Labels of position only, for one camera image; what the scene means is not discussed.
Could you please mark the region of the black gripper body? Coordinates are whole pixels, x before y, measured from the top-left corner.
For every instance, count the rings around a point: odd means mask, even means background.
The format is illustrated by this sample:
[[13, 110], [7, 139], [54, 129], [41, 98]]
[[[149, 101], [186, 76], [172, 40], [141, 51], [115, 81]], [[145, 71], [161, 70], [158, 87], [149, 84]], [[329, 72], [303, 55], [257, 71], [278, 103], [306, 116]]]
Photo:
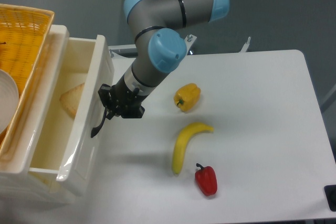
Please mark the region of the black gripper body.
[[109, 111], [113, 116], [120, 116], [124, 119], [140, 119], [143, 117], [145, 108], [142, 101], [145, 96], [139, 95], [140, 89], [134, 88], [132, 91], [125, 84], [113, 85], [109, 90], [111, 99]]

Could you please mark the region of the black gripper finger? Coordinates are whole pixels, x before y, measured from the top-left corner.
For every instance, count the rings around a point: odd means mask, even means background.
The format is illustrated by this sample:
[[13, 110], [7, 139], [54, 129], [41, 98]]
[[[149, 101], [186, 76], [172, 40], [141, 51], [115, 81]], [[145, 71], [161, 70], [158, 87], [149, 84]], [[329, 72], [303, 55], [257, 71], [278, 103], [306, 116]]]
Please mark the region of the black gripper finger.
[[120, 116], [120, 106], [116, 106], [113, 109], [105, 108], [106, 110], [106, 119], [111, 120], [113, 117], [119, 117]]
[[103, 83], [98, 90], [98, 95], [101, 100], [101, 103], [107, 109], [112, 108], [111, 89], [112, 89], [111, 86]]

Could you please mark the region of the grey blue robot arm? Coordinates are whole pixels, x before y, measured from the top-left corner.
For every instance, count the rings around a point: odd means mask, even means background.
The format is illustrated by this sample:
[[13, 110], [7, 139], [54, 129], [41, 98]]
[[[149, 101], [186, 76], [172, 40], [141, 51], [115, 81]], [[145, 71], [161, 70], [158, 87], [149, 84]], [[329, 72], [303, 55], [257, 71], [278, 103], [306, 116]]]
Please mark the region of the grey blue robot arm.
[[230, 0], [124, 0], [138, 56], [115, 85], [99, 89], [103, 117], [141, 118], [143, 100], [187, 54], [178, 30], [221, 19], [229, 6]]

